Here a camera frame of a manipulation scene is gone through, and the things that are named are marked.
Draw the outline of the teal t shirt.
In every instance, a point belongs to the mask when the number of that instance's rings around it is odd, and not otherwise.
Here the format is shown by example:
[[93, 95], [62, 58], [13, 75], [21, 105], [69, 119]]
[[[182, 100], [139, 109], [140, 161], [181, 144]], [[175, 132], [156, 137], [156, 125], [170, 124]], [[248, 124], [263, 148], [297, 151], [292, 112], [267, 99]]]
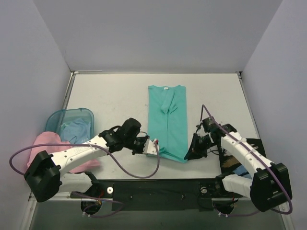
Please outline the teal t shirt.
[[148, 134], [158, 139], [159, 155], [185, 163], [188, 152], [186, 87], [149, 86]]

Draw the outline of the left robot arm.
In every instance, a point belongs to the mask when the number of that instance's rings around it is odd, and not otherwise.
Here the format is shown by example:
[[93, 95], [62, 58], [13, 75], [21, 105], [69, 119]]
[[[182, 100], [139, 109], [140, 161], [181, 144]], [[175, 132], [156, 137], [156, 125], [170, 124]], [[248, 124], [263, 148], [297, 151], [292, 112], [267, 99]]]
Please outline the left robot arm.
[[72, 170], [124, 148], [133, 154], [156, 155], [156, 140], [151, 140], [148, 135], [140, 137], [140, 131], [140, 122], [129, 118], [123, 125], [104, 130], [83, 144], [73, 144], [69, 149], [53, 153], [41, 151], [28, 166], [24, 179], [39, 203], [61, 192], [80, 192], [94, 197], [99, 183], [93, 174], [73, 173]]

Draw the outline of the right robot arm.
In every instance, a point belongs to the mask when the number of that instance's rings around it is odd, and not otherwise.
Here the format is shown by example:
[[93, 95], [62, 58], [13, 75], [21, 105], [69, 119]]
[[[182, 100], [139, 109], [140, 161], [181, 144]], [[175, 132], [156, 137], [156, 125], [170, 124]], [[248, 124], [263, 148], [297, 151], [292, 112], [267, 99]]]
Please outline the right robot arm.
[[213, 194], [225, 196], [235, 193], [247, 197], [261, 212], [292, 200], [289, 172], [284, 164], [267, 159], [241, 137], [232, 125], [217, 125], [208, 117], [196, 126], [185, 159], [189, 161], [207, 157], [212, 147], [217, 147], [220, 163], [234, 158], [249, 174], [246, 178], [222, 166], [222, 173], [215, 178]]

